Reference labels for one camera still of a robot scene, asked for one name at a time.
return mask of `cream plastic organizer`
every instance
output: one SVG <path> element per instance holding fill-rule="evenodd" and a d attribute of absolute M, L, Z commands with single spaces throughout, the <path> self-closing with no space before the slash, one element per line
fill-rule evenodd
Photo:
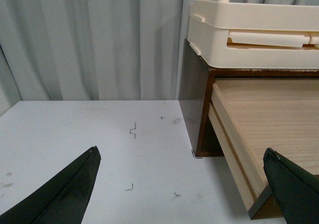
<path fill-rule="evenodd" d="M 319 69 L 319 6 L 196 0 L 187 39 L 211 67 Z"/>

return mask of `white table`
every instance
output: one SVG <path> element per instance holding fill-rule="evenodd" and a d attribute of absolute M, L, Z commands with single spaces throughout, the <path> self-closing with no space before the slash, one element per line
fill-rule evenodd
<path fill-rule="evenodd" d="M 225 159 L 192 156 L 178 101 L 19 102 L 0 130 L 0 214 L 98 146 L 83 224 L 286 223 L 250 221 Z"/>

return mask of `dark wooden cabinet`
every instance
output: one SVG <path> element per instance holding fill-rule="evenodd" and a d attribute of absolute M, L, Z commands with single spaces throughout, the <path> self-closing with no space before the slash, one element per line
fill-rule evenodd
<path fill-rule="evenodd" d="M 245 144 L 241 145 L 243 138 L 243 136 L 241 136 L 242 127 L 235 125 L 238 123 L 232 123 L 232 114 L 228 113 L 230 116 L 224 116 L 224 120 L 222 120 L 222 113 L 227 115 L 227 102 L 225 99 L 223 100 L 223 95 L 228 96 L 229 93 L 222 94 L 219 90 L 218 83 L 224 84 L 224 81 L 226 81 L 226 83 L 232 83 L 233 88 L 235 86 L 235 89 L 232 90 L 233 96 L 234 94 L 235 96 L 239 96 L 240 92 L 243 92 L 238 90 L 240 85 L 236 84 L 244 84 L 243 86 L 246 87 L 247 90 L 244 90 L 243 93 L 248 94 L 249 99 L 251 98 L 251 91 L 253 91 L 252 93 L 256 94 L 258 97 L 260 97 L 261 94 L 270 94 L 271 92 L 275 92 L 275 95 L 280 101 L 282 98 L 280 95 L 278 97 L 278 94 L 285 94 L 285 92 L 288 91 L 290 98 L 297 98 L 296 101 L 301 101 L 302 103 L 304 101 L 303 97 L 306 97 L 304 95 L 305 92 L 308 92 L 306 99 L 313 100 L 315 98 L 319 100 L 318 80 L 314 80 L 318 77 L 319 70 L 213 68 L 208 66 L 200 56 L 197 56 L 187 40 L 184 43 L 179 102 L 193 151 L 196 157 L 222 156 L 225 154 L 251 219 L 278 217 L 281 215 L 281 211 L 272 195 L 267 179 L 265 179 L 266 177 L 262 177 L 264 173 L 260 160 L 258 162 L 254 162 L 256 157 L 255 154 L 251 152 L 249 146 Z M 254 87 L 250 87 L 248 85 L 250 84 L 248 83 L 248 80 L 252 81 L 254 84 L 262 83 L 260 86 L 262 89 L 258 90 L 258 86 L 256 85 Z M 284 89 L 282 86 L 278 86 L 279 93 L 276 90 L 277 86 L 274 87 L 274 82 L 276 83 L 277 81 L 280 84 L 285 83 Z M 304 83 L 306 83 L 306 85 L 301 87 L 299 86 L 299 84 Z M 297 93 L 301 95 L 299 97 L 294 97 L 294 94 Z M 311 129 L 314 130 L 317 127 L 318 125 L 315 125 L 315 127 L 311 127 Z M 254 131 L 254 134 L 256 136 L 260 136 L 260 131 Z M 271 135 L 267 138 L 271 139 L 270 143 L 274 141 L 274 137 Z M 302 156 L 303 154 L 295 153 L 294 155 L 298 156 L 298 158 L 304 158 Z"/>

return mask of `curtain fold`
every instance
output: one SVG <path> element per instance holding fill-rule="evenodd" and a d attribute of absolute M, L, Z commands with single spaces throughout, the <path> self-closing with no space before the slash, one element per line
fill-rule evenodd
<path fill-rule="evenodd" d="M 20 100 L 20 92 L 0 47 L 0 116 Z"/>
<path fill-rule="evenodd" d="M 174 99 L 182 0 L 0 0 L 23 100 Z"/>

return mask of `light wood drawer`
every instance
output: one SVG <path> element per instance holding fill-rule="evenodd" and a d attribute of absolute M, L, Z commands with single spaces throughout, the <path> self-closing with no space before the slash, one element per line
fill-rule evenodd
<path fill-rule="evenodd" d="M 319 80 L 218 79 L 209 119 L 252 219 L 281 214 L 263 170 L 273 148 L 319 174 Z"/>

